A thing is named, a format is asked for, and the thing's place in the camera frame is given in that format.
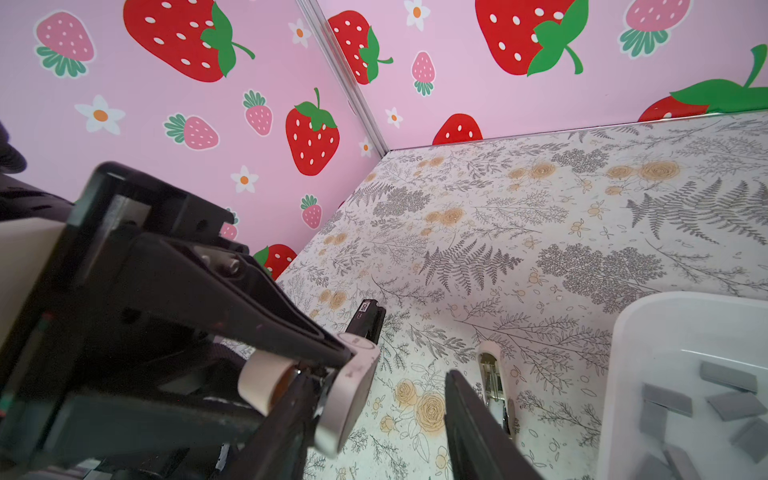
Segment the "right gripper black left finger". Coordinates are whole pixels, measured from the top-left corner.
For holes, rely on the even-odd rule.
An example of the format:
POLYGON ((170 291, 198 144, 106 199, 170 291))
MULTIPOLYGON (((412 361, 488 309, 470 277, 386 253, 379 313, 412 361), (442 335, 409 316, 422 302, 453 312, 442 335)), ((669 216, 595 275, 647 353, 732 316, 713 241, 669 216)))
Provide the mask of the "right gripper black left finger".
POLYGON ((1 475, 94 460, 114 479, 299 479, 328 373, 351 351, 304 315, 248 249, 232 214, 107 162, 68 202, 8 175, 1 224, 28 236, 24 287, 3 260, 1 475))

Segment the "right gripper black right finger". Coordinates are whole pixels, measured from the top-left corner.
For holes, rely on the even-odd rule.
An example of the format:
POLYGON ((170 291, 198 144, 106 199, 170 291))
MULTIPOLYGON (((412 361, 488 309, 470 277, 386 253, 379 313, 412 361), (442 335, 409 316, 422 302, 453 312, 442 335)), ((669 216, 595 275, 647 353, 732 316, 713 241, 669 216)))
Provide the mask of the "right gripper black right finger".
POLYGON ((453 477, 541 480, 461 372, 445 377, 444 417, 453 477))

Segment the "pink mini stapler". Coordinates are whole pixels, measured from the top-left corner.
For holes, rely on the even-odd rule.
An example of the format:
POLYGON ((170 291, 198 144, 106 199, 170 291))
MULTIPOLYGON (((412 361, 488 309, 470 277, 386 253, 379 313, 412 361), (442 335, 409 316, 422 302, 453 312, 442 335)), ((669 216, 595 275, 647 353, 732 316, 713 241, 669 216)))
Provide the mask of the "pink mini stapler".
POLYGON ((337 335, 353 353, 330 385, 315 429, 314 448, 335 459, 344 448, 369 395, 380 349, 372 341, 353 333, 337 335))

